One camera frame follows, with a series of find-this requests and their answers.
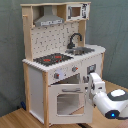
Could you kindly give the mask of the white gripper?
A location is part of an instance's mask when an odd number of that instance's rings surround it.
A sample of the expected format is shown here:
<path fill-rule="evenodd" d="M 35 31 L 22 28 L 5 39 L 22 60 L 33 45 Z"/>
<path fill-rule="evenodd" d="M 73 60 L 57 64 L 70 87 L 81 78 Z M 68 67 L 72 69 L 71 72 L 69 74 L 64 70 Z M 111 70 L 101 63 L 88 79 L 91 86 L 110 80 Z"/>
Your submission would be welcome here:
<path fill-rule="evenodd" d="M 105 82 L 101 79 L 101 77 L 93 72 L 88 75 L 88 89 L 87 89 L 87 100 L 89 102 L 93 101 L 93 97 L 99 92 L 105 92 Z"/>

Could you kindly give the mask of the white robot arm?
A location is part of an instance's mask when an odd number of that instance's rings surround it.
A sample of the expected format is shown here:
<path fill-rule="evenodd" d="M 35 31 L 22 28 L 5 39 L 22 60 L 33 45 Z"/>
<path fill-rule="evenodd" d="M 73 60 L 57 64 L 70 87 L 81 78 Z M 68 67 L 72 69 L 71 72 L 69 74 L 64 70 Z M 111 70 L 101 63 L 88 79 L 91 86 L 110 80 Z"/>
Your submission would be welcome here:
<path fill-rule="evenodd" d="M 90 73 L 88 78 L 88 102 L 108 119 L 128 119 L 128 92 L 116 89 L 107 93 L 105 82 L 97 73 Z"/>

